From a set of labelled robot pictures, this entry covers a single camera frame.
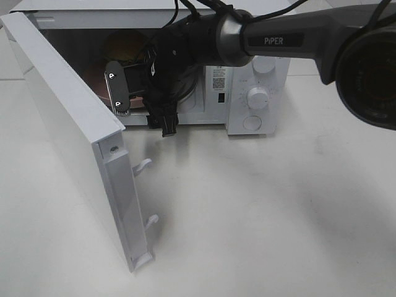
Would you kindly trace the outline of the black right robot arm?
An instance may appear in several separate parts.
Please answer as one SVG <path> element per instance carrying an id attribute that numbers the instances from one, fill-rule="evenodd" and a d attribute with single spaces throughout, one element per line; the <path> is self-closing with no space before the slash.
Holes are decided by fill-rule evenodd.
<path id="1" fill-rule="evenodd" d="M 111 106 L 125 114 L 140 96 L 148 126 L 176 133 L 182 84 L 199 66 L 242 67 L 254 56 L 312 59 L 323 84 L 335 83 L 346 108 L 376 127 L 395 129 L 395 3 L 344 6 L 292 14 L 287 7 L 253 16 L 221 1 L 202 15 L 172 19 L 140 49 L 134 62 L 110 61 L 105 81 Z"/>

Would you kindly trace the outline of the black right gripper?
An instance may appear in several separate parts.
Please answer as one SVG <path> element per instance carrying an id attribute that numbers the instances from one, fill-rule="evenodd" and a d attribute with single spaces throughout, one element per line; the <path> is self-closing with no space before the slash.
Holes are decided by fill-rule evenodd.
<path id="1" fill-rule="evenodd" d="M 113 113 L 127 116 L 131 107 L 129 96 L 145 97 L 149 128 L 161 129 L 162 137 L 175 135 L 179 123 L 178 100 L 171 93 L 177 77 L 192 67 L 189 42 L 185 33 L 158 33 L 149 38 L 142 48 L 143 60 L 127 66 L 140 70 L 141 85 L 133 81 L 132 92 L 128 90 L 122 65 L 117 61 L 108 62 L 105 81 Z"/>

